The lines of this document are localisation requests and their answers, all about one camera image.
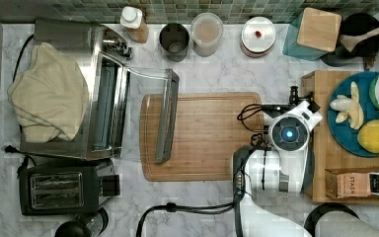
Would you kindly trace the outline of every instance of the toaster lever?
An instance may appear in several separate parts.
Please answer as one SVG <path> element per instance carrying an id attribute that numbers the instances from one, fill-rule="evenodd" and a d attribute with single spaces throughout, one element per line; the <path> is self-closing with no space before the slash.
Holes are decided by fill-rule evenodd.
<path id="1" fill-rule="evenodd" d="M 119 175 L 102 176 L 103 197 L 119 196 Z"/>

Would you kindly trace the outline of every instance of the dish towel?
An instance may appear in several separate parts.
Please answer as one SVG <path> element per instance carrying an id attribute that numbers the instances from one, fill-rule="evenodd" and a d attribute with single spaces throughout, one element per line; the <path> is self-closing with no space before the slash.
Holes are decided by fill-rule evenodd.
<path id="1" fill-rule="evenodd" d="M 89 104 L 78 63 L 46 42 L 33 48 L 30 68 L 16 76 L 8 98 L 28 142 L 72 140 Z"/>

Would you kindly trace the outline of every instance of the wooden cutting board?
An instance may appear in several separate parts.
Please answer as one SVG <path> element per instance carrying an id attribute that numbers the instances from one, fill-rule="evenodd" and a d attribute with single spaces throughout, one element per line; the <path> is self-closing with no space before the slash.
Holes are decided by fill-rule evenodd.
<path id="1" fill-rule="evenodd" d="M 236 120 L 249 104 L 259 104 L 252 92 L 179 94 L 171 159 L 156 164 L 156 142 L 162 98 L 147 95 L 140 114 L 140 157 L 148 181 L 231 180 L 233 153 L 249 145 L 252 132 Z M 262 114 L 247 120 L 264 124 Z"/>

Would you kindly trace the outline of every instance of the oven door handle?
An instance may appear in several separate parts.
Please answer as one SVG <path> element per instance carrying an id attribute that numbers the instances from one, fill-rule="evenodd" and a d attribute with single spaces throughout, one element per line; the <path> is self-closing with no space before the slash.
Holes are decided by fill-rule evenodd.
<path id="1" fill-rule="evenodd" d="M 180 77 L 173 70 L 171 70 L 170 76 L 171 79 L 166 86 L 167 91 L 163 98 L 161 117 L 159 120 L 158 141 L 156 145 L 156 163 L 158 164 L 166 162 L 171 158 L 172 143 L 174 140 Z"/>

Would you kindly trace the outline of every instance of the marble countertop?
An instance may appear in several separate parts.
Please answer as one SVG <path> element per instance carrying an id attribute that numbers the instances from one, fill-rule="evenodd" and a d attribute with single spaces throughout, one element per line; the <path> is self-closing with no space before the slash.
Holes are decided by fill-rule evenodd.
<path id="1" fill-rule="evenodd" d="M 128 39 L 120 25 L 110 25 Z M 286 103 L 290 86 L 300 86 L 301 76 L 313 70 L 357 70 L 363 67 L 359 58 L 348 66 L 334 68 L 320 60 L 305 61 L 282 54 L 288 25 L 275 25 L 277 35 L 269 54 L 260 58 L 246 56 L 239 47 L 243 25 L 226 25 L 221 44 L 210 57 L 199 57 L 189 49 L 188 57 L 173 62 L 161 54 L 158 35 L 161 25 L 149 25 L 148 42 L 131 42 L 134 57 L 128 66 L 173 68 L 180 76 L 180 93 L 253 91 L 264 103 Z M 6 154 L 2 147 L 19 147 L 20 132 L 15 113 L 8 103 L 6 91 L 21 46 L 34 33 L 34 25 L 4 25 L 2 78 L 0 92 L 0 237 L 53 237 L 60 224 L 72 218 L 63 216 L 23 216 L 19 207 L 17 169 L 21 155 Z M 27 54 L 20 71 L 29 65 Z M 138 126 L 132 119 L 124 131 L 125 147 L 121 157 L 113 159 L 116 173 L 121 176 L 121 195 L 112 198 L 106 207 L 110 215 L 108 236 L 134 236 L 143 212 L 153 206 L 173 201 L 180 205 L 213 205 L 232 200 L 230 181 L 209 182 L 148 182 L 139 158 Z M 256 195 L 256 202 L 266 210 L 303 225 L 308 213 L 317 205 L 302 196 L 266 192 Z M 365 222 L 379 229 L 379 206 L 349 205 Z M 236 236 L 234 213 L 197 215 L 156 211 L 146 217 L 145 236 Z"/>

